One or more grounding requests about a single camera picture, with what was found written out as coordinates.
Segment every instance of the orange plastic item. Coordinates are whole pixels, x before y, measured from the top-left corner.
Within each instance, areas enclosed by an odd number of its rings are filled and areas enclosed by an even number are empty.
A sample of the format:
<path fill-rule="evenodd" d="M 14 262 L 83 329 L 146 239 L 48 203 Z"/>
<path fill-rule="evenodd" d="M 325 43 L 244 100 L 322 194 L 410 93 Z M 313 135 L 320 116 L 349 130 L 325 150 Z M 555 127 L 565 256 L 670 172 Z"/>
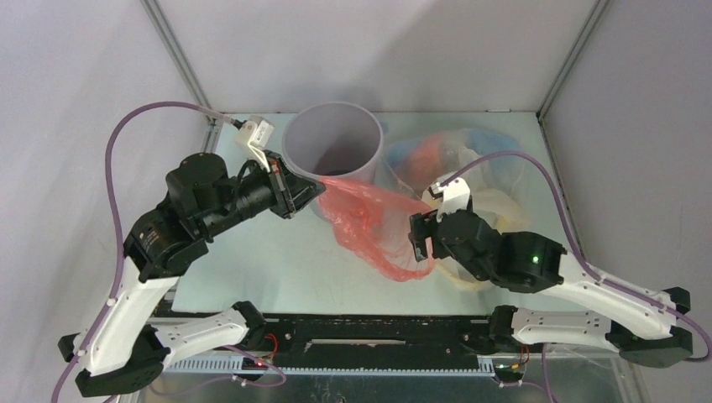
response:
<path fill-rule="evenodd" d="M 395 281 L 422 279 L 432 258 L 416 262 L 408 240 L 410 216 L 432 210 L 426 203 L 353 179 L 323 177 L 317 202 L 339 245 Z"/>

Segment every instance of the plastic bag with colorful items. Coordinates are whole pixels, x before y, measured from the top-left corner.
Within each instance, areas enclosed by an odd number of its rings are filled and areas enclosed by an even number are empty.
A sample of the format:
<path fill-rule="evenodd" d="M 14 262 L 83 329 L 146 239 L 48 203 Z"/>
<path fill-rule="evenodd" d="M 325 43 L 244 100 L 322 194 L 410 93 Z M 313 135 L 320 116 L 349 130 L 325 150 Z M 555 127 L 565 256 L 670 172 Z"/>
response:
<path fill-rule="evenodd" d="M 505 150 L 521 151 L 521 146 L 501 133 L 464 128 L 392 144 L 385 158 L 400 188 L 412 191 L 433 209 L 439 201 L 433 200 L 426 189 L 438 177 L 453 173 L 482 155 Z M 526 165 L 516 157 L 487 161 L 464 174 L 475 212 L 501 233 L 521 231 L 530 224 L 522 207 L 525 176 Z M 453 259 L 441 259 L 437 267 L 461 288 L 483 290 L 491 285 L 477 281 Z"/>

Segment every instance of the purple cylinder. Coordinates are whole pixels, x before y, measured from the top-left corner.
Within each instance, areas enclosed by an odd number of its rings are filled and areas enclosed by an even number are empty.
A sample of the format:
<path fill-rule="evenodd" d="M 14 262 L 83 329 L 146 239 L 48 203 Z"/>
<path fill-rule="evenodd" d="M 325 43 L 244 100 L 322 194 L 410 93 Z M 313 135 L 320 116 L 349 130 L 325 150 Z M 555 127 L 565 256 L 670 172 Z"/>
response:
<path fill-rule="evenodd" d="M 375 116 L 348 102 L 329 102 L 294 116 L 282 138 L 287 166 L 297 174 L 373 183 L 383 152 L 383 130 Z"/>

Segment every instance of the purple cable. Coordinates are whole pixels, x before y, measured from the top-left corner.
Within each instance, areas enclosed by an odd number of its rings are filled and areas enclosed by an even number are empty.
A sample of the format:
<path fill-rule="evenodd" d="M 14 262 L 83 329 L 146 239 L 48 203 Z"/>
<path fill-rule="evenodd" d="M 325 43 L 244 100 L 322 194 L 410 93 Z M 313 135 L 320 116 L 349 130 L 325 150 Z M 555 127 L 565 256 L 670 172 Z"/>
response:
<path fill-rule="evenodd" d="M 539 389 L 541 392 L 543 392 L 545 394 L 547 393 L 547 390 L 543 386 L 536 384 L 534 382 L 529 382 L 527 380 L 522 381 L 521 384 L 519 382 L 502 382 L 501 379 L 499 379 L 498 377 L 495 376 L 493 381 L 495 383 L 497 383 L 498 385 L 502 385 L 503 388 L 511 388 L 511 387 L 515 387 L 515 386 L 516 387 L 533 386 L 533 387 Z M 552 396 L 552 398 L 553 398 L 553 400 L 552 400 L 553 403 L 558 403 L 558 400 L 556 400 L 556 398 L 554 398 L 553 396 Z"/>
<path fill-rule="evenodd" d="M 549 343 L 544 343 L 542 346 L 542 373 L 544 374 L 544 392 L 547 394 L 550 403 L 557 403 L 552 393 L 552 384 L 549 380 L 549 371 L 547 369 L 547 348 Z"/>
<path fill-rule="evenodd" d="M 111 166 L 113 145 L 114 145 L 114 143 L 116 143 L 116 139 L 118 137 L 119 132 L 121 132 L 123 127 L 126 126 L 126 123 L 128 123 L 128 121 L 135 118 L 136 116 L 138 116 L 141 113 L 144 113 L 146 111 L 150 111 L 151 109 L 156 109 L 159 107 L 184 107 L 187 109 L 192 109 L 192 110 L 198 111 L 200 113 L 204 113 L 204 114 L 210 116 L 211 118 L 222 120 L 222 121 L 230 123 L 230 124 L 234 124 L 237 122 L 235 119 L 230 118 L 227 115 L 223 115 L 219 112 L 213 111 L 212 109 L 208 109 L 206 107 L 201 107 L 200 105 L 195 105 L 195 104 L 188 103 L 188 102 L 163 101 L 163 102 L 150 103 L 148 105 L 143 105 L 142 107 L 138 107 L 138 108 L 134 109 L 128 115 L 126 115 L 123 119 L 121 119 L 121 121 L 116 125 L 116 128 L 114 128 L 111 136 L 109 137 L 106 153 L 104 154 L 104 175 L 105 175 L 105 179 L 107 182 L 107 193 L 108 193 L 108 197 L 109 197 L 109 206 L 111 207 L 114 234 L 116 236 L 116 271 L 114 272 L 114 276 L 113 276 L 112 288 L 109 291 L 108 299 L 110 299 L 110 300 L 116 298 L 116 295 L 118 294 L 118 289 L 121 286 L 121 277 L 123 275 L 123 259 L 124 259 L 124 257 L 123 257 L 123 232 L 121 229 L 121 219 L 118 216 L 118 206 L 116 203 L 116 195 L 115 195 L 114 189 L 113 189 L 113 176 L 112 176 L 112 166 Z M 99 311 L 97 318 L 94 319 L 94 322 L 89 327 L 89 330 L 86 331 L 86 336 L 79 344 L 79 348 L 78 348 L 79 350 L 86 350 L 86 346 L 88 346 L 89 343 L 92 341 L 94 334 L 96 334 L 97 329 L 102 324 L 104 318 L 107 316 L 108 310 L 109 310 L 109 306 L 107 304 L 104 304 L 102 306 L 102 309 Z M 77 355 L 75 355 L 71 359 L 71 361 L 67 364 L 65 370 L 62 372 L 62 375 L 60 375 L 60 378 L 57 380 L 55 389 L 52 391 L 52 398 L 51 398 L 52 403 L 57 403 L 59 401 L 60 391 L 62 389 L 62 386 L 66 382 L 66 379 L 69 377 L 69 373 L 76 366 L 77 361 L 79 361 L 79 357 Z M 114 397 L 115 396 L 109 397 L 108 399 L 106 399 L 104 401 L 104 403 L 108 403 Z"/>
<path fill-rule="evenodd" d="M 160 392 L 160 391 L 156 390 L 153 385 L 149 385 L 149 390 L 151 392 L 153 392 L 154 395 L 158 395 L 158 396 L 162 396 L 162 397 L 176 397 L 176 396 L 181 396 L 181 395 L 187 395 L 187 394 L 194 392 L 196 390 L 199 390 L 205 386 L 214 384 L 216 382 L 222 382 L 224 380 L 232 380 L 234 382 L 239 382 L 240 384 L 258 386 L 260 388 L 274 388 L 275 386 L 283 385 L 287 381 L 287 375 L 285 375 L 285 373 L 281 369 L 277 368 L 275 365 L 270 364 L 262 359 L 258 359 L 257 357 L 255 357 L 249 353 L 246 353 L 239 348 L 236 348 L 233 346 L 223 346 L 223 347 L 227 348 L 228 350 L 232 350 L 235 353 L 243 355 L 244 357 L 247 357 L 248 359 L 252 359 L 255 363 L 262 363 L 262 365 L 264 365 L 266 368 L 272 369 L 273 371 L 275 371 L 281 377 L 281 379 L 278 382 L 274 382 L 272 384 L 261 384 L 258 382 L 253 382 L 252 380 L 239 378 L 238 376 L 235 376 L 235 378 L 233 378 L 232 375 L 225 375 L 225 376 L 218 376 L 217 378 L 206 380 L 205 382 L 203 382 L 199 385 L 193 386 L 190 389 L 186 389 L 186 390 L 183 390 L 180 392 L 175 392 L 175 393 Z"/>
<path fill-rule="evenodd" d="M 600 276 L 598 273 L 596 273 L 593 269 L 591 269 L 591 266 L 586 262 L 584 259 L 584 255 L 581 253 L 581 249 L 579 249 L 579 245 L 575 242 L 575 239 L 573 238 L 573 235 L 571 233 L 571 229 L 568 224 L 568 220 L 566 219 L 566 213 L 563 210 L 563 204 L 561 201 L 561 197 L 558 195 L 558 191 L 556 186 L 554 185 L 554 181 L 552 177 L 549 175 L 547 172 L 547 169 L 544 168 L 544 166 L 537 161 L 534 157 L 532 157 L 529 154 L 522 153 L 521 151 L 500 151 L 497 153 L 493 154 L 488 154 L 483 157 L 479 157 L 478 159 L 470 162 L 469 164 L 465 165 L 463 168 L 452 174 L 449 178 L 447 178 L 442 185 L 445 186 L 448 183 L 454 181 L 457 177 L 461 176 L 468 170 L 471 170 L 473 167 L 476 165 L 482 164 L 488 160 L 492 160 L 494 158 L 499 158 L 499 157 L 504 157 L 504 156 L 515 156 L 515 157 L 520 157 L 523 158 L 532 164 L 536 166 L 537 169 L 539 169 L 539 172 L 544 175 L 544 179 L 547 180 L 547 184 L 549 185 L 549 190 L 552 191 L 552 196 L 554 197 L 554 202 L 556 203 L 557 211 L 558 211 L 558 216 L 561 219 L 561 225 L 563 227 L 563 231 L 566 234 L 566 239 L 568 240 L 568 243 L 571 245 L 571 253 L 573 256 L 576 258 L 578 263 L 581 265 L 581 267 L 584 269 L 586 274 L 590 275 L 594 281 L 600 281 Z M 610 288 L 613 288 L 615 290 L 618 290 L 624 294 L 627 294 L 628 296 L 633 296 L 639 300 L 642 300 L 652 306 L 655 306 L 657 309 L 664 309 L 665 311 L 673 314 L 677 319 L 680 319 L 681 321 L 687 323 L 692 329 L 694 329 L 695 332 L 697 332 L 700 337 L 704 340 L 704 344 L 707 346 L 707 353 L 701 357 L 694 357 L 694 358 L 688 358 L 685 359 L 685 361 L 690 361 L 690 362 L 695 362 L 695 363 L 702 363 L 710 360 L 709 356 L 709 351 L 712 349 L 712 339 L 710 339 L 709 334 L 694 320 L 692 320 L 689 317 L 686 317 L 683 313 L 672 309 L 669 306 L 665 306 L 659 301 L 653 300 L 649 296 L 645 296 L 641 294 L 640 292 L 637 292 L 635 290 L 631 290 L 630 288 L 620 285 L 612 280 L 609 279 L 604 279 L 603 284 L 609 286 Z"/>

